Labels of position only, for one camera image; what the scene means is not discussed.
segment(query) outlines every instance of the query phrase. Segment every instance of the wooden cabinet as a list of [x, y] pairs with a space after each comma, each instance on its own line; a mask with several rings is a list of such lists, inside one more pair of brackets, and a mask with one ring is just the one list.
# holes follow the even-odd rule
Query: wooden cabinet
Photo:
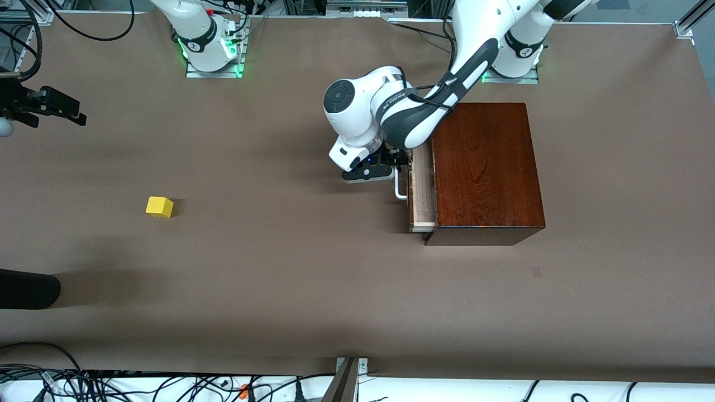
[[459, 104], [414, 150], [408, 178], [426, 245], [515, 245], [546, 226], [524, 104]]

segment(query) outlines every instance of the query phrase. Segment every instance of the table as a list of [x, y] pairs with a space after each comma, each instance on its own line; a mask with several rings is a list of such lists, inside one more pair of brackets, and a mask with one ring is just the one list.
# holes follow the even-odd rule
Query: table
[[[68, 18], [95, 34], [128, 19]], [[3, 342], [61, 343], [87, 368], [360, 355], [396, 376], [712, 379], [715, 107], [670, 26], [559, 24], [541, 84], [469, 94], [529, 111], [548, 227], [507, 248], [423, 246], [389, 182], [346, 185], [327, 157], [330, 83], [387, 64], [436, 82], [443, 44], [379, 19], [270, 19], [245, 78], [202, 80], [157, 12], [121, 41], [44, 38], [29, 86], [76, 97], [88, 123], [0, 144], [1, 267], [60, 273], [74, 306], [0, 312]], [[181, 216], [144, 214], [150, 195]]]

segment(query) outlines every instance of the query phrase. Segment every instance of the wood grain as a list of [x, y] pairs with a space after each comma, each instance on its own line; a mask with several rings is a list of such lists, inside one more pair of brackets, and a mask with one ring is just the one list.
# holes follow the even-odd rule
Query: wood grain
[[433, 154], [439, 227], [546, 226], [525, 104], [459, 104]]
[[410, 231], [431, 232], [437, 226], [435, 199], [435, 165], [432, 143], [413, 149], [409, 166]]

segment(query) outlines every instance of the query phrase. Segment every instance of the metal frame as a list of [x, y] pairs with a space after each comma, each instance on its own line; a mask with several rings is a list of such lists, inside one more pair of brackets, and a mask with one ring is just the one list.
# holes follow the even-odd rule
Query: metal frame
[[[57, 0], [62, 6], [67, 3], [65, 0]], [[45, 4], [45, 0], [32, 0], [27, 2], [35, 12], [35, 17], [37, 18], [37, 24], [41, 26], [48, 26], [52, 23], [54, 15], [50, 11], [49, 7]], [[0, 14], [0, 22], [14, 23], [14, 22], [30, 22], [30, 16], [27, 14], [25, 8], [20, 9], [10, 9], [4, 11]]]
[[337, 373], [321, 402], [355, 402], [358, 376], [367, 373], [367, 358], [338, 358]]
[[678, 39], [693, 39], [693, 27], [715, 9], [715, 0], [700, 0], [682, 18], [673, 23]]
[[326, 16], [380, 16], [384, 19], [409, 17], [407, 0], [327, 0]]

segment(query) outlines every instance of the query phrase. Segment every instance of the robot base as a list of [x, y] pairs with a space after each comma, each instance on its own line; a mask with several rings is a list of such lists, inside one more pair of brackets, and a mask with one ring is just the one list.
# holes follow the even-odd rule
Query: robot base
[[538, 84], [538, 69], [536, 68], [536, 66], [534, 66], [534, 68], [532, 68], [525, 76], [516, 77], [516, 78], [505, 77], [505, 76], [497, 73], [493, 69], [489, 69], [482, 76], [482, 82], [492, 82], [495, 84], [537, 85]]
[[231, 51], [238, 56], [226, 64], [222, 69], [214, 72], [203, 72], [197, 70], [191, 63], [186, 63], [186, 78], [242, 78], [243, 67], [246, 64], [246, 51], [248, 49], [248, 34], [250, 32], [251, 20], [246, 21], [246, 26], [238, 32], [229, 36], [229, 39], [236, 41], [235, 44], [227, 45]]

